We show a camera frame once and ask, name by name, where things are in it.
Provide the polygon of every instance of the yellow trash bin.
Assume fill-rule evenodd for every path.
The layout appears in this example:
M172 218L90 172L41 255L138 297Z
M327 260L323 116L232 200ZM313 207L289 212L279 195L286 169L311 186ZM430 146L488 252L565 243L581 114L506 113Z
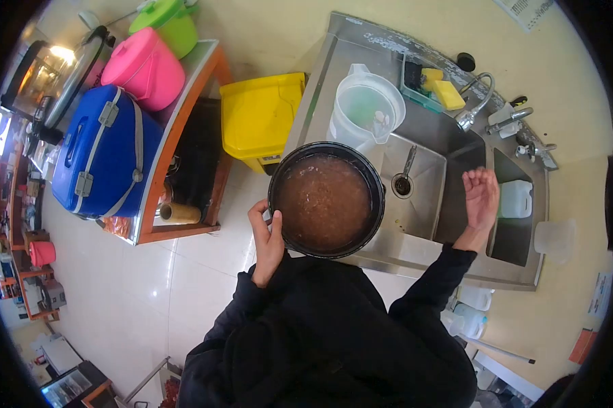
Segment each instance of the yellow trash bin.
M303 93L302 72L221 86L223 149L257 173L279 163Z

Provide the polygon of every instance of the countertop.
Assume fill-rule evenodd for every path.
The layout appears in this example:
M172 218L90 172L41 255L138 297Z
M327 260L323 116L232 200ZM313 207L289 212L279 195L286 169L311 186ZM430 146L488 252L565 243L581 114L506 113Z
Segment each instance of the countertop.
M326 139L336 89L340 81L347 76L352 63L366 64L372 73L388 79L397 86L404 53L410 53L420 60L442 67L457 88L473 78L442 54L417 43L412 38L369 21L336 12L331 13L327 36L306 85L283 155L306 143ZM468 92L470 99L467 106L475 106L479 98L485 95L487 88L483 83L471 88ZM495 93L482 113L487 116L496 112L503 104L503 98ZM498 147L502 152L514 152L514 147L511 148L511 144L515 143L514 138L508 140L486 135L483 132L485 119L483 120L483 122L477 120L472 130L477 134L482 133L487 148ZM537 136L525 124L518 136L523 140L539 142ZM541 160L537 163L515 159L513 154L509 158L517 160L517 165L534 180L536 185L533 205L534 225L546 220L547 173L549 169L557 168L554 159L548 154L539 158ZM488 167L493 165L491 157L487 161ZM395 240L400 242L393 243L391 248L385 251L374 248L376 245L373 245L373 241L376 240L373 239L365 248L341 261L381 272L417 278L437 259L442 249L441 243L407 234L400 234ZM495 289L535 290L543 257L532 250L532 245L531 235L530 251L525 267L479 254L466 274L464 282Z

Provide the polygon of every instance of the faucet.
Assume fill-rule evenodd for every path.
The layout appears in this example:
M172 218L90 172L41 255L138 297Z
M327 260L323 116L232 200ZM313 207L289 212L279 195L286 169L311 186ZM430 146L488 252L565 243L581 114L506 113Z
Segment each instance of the faucet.
M490 90L488 91L488 94L485 95L485 98L481 102L479 102L479 104L475 106L472 110L464 109L454 117L454 119L456 119L456 122L458 123L458 127L460 127L461 130L463 130L464 132L470 130L470 127L474 125L474 118L479 113L479 110L483 109L485 104L488 103L488 100L490 100L490 98L492 97L492 93L494 92L494 77L488 72L482 72L481 74L478 74L476 78L474 78L472 81L470 81L469 84L460 88L460 91L458 91L458 93L462 96L465 92L467 92L469 88L476 84L478 80L484 77L490 78Z
M495 123L494 125L486 126L485 132L488 135L497 133L498 131L502 130L505 126L508 126L511 123L518 121L519 119L524 119L525 117L529 116L532 113L533 113L533 108L524 108L522 110L518 110L517 112L513 112L511 114L511 117L506 119L505 121Z
M542 153L543 151L555 150L557 147L558 145L553 143L537 146L535 143L531 142L525 146L517 146L517 148L514 150L514 155L515 157L528 155L528 158L531 160L531 163L534 163L536 161L536 156L540 156L540 153Z

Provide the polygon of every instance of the blue cooler box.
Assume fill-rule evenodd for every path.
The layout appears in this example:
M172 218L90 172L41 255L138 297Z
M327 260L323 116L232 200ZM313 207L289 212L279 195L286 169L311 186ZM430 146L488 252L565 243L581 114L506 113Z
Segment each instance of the blue cooler box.
M135 216L164 130L114 85L80 101L53 174L53 195L86 216Z

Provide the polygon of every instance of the sink drain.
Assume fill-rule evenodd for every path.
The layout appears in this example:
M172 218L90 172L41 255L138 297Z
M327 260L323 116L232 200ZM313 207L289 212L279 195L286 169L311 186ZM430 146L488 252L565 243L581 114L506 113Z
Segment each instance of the sink drain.
M402 173L396 174L391 181L392 192L400 199L407 199L413 194L413 180Z

